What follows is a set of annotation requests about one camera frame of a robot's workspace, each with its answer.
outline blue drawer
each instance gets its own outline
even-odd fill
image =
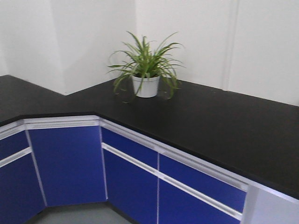
[[[242,212],[246,192],[160,155],[160,171],[197,191]]]
[[[119,134],[102,128],[104,143],[138,159],[145,164],[157,169],[158,153],[154,150],[127,139]]]
[[[25,131],[2,139],[0,140],[0,160],[3,160],[28,147],[29,145]]]

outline white wall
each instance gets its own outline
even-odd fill
[[[173,51],[186,69],[179,78],[221,88],[231,1],[136,0],[137,31],[149,40],[170,41],[185,49]]]
[[[6,61],[2,49],[0,48],[0,76],[7,75],[7,74],[8,74],[8,70],[7,70]]]
[[[1,0],[0,20],[9,74],[62,94],[115,77],[108,58],[136,32],[134,0]]]
[[[9,74],[63,93],[49,1],[2,0],[0,21],[0,41]]]
[[[185,45],[179,78],[299,105],[299,1],[136,0],[139,36]]]
[[[114,77],[125,30],[179,31],[180,79],[299,105],[298,11],[297,0],[1,0],[0,75],[70,94]]]
[[[113,78],[108,58],[135,32],[134,0],[51,0],[64,94]]]
[[[229,90],[299,105],[299,1],[241,0]]]

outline countertop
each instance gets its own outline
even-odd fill
[[[63,96],[6,75],[0,126],[98,115],[299,199],[299,107],[189,82],[170,100],[163,91],[129,104],[124,99],[112,81]]]

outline floor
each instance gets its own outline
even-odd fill
[[[105,203],[47,208],[25,224],[132,224]]]

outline cabinet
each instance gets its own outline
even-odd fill
[[[240,221],[160,180],[159,223],[239,224]]]
[[[157,223],[157,177],[104,151],[108,200],[141,224]]]
[[[109,202],[141,224],[157,223],[158,178],[130,160],[156,169],[158,153],[105,128],[102,138],[114,148],[114,154],[104,151]]]
[[[163,155],[160,155],[160,171],[239,212],[243,211],[246,192],[238,188]]]
[[[45,208],[30,154],[0,168],[0,223],[22,224]]]
[[[106,201],[99,126],[29,130],[48,206]]]
[[[29,147],[25,131],[0,140],[0,160]]]

